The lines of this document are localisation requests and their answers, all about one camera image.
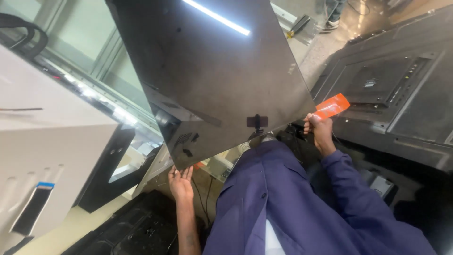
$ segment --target jeans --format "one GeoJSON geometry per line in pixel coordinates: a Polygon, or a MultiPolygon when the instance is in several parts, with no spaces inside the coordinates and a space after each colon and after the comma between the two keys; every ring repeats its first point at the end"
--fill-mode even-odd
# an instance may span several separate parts
{"type": "Polygon", "coordinates": [[[330,14],[329,21],[335,22],[340,19],[341,12],[347,0],[326,0],[327,13],[330,14]]]}

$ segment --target orange tag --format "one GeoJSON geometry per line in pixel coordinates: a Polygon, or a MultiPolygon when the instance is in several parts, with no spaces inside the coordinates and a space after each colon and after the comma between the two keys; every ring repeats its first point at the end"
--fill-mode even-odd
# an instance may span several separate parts
{"type": "Polygon", "coordinates": [[[341,113],[342,111],[348,109],[349,106],[350,104],[346,97],[340,93],[317,105],[317,111],[313,113],[313,115],[316,115],[321,119],[325,119],[341,113]]]}

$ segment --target concrete floor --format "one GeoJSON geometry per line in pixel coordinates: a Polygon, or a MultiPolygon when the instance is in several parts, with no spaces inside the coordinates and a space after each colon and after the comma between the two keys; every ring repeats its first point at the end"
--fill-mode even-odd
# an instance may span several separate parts
{"type": "MultiPolygon", "coordinates": [[[[365,6],[366,3],[370,8],[369,14],[359,15],[350,5],[346,4],[340,19],[339,28],[329,34],[319,34],[310,46],[304,45],[303,43],[297,41],[296,38],[288,39],[288,44],[293,52],[296,62],[299,65],[299,69],[309,90],[313,88],[320,74],[323,72],[329,56],[337,50],[343,48],[348,40],[376,29],[385,29],[390,25],[388,18],[384,13],[382,13],[384,11],[384,3],[382,1],[349,1],[351,5],[361,13],[368,13],[368,9],[365,6]]],[[[168,171],[169,169],[150,181],[144,191],[157,189],[168,197],[172,197],[168,186],[168,171]]],[[[203,206],[206,204],[211,177],[204,170],[198,169],[194,170],[193,180],[199,188],[202,199],[201,202],[197,189],[194,185],[192,185],[195,195],[195,212],[197,216],[204,219],[207,225],[207,218],[203,213],[202,204],[203,206]]],[[[215,205],[222,186],[222,182],[213,178],[209,197],[207,199],[207,213],[211,221],[215,218],[215,205]]]]}

